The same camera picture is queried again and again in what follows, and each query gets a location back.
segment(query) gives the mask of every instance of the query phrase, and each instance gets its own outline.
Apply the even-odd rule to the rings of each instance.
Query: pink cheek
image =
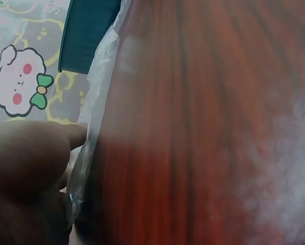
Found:
[[[24,65],[24,67],[23,67],[23,73],[24,73],[24,74],[30,74],[31,71],[32,71],[32,66],[31,66],[31,64],[26,64],[26,65]]]
[[[22,95],[20,93],[16,93],[14,96],[13,96],[13,103],[15,105],[19,105],[20,103],[22,102]]]

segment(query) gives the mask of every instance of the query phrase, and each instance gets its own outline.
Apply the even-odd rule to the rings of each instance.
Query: green bow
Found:
[[[47,88],[52,86],[54,83],[54,78],[50,75],[39,73],[37,75],[37,92],[31,97],[30,102],[32,105],[43,110],[47,106],[47,98],[45,94],[47,93]]]

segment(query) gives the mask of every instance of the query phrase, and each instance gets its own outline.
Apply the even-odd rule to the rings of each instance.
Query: fingernail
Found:
[[[87,128],[88,127],[88,124],[86,122],[81,122],[81,123],[78,123],[80,126],[82,127],[85,127]]]

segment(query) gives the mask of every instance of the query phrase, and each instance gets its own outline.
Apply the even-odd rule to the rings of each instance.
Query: wood grain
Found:
[[[93,244],[305,244],[305,0],[133,0]]]

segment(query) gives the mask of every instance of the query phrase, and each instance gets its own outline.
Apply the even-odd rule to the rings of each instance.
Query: yellow bow center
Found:
[[[47,89],[46,89],[45,87],[43,87],[43,86],[38,86],[38,87],[37,87],[37,92],[38,92],[39,94],[46,94]]]

